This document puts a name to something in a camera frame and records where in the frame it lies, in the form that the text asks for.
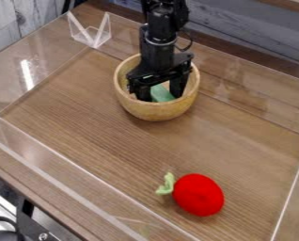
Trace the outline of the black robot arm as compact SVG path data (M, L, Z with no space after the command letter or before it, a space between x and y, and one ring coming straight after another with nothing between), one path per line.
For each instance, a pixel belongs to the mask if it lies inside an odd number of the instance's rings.
M169 93L180 98L192 71L191 44L176 46L177 35L188 22L185 0L140 0L145 23L139 28L139 65L125 77L128 90L151 102L151 88L169 82Z

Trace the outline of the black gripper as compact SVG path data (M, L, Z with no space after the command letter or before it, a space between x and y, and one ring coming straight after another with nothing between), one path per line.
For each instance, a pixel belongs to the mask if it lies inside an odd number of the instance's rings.
M140 101L151 102L151 87L168 81L171 94L180 98L192 71L193 54L175 53L173 41L157 44L145 35L139 37L139 43L140 63L125 74L129 92Z

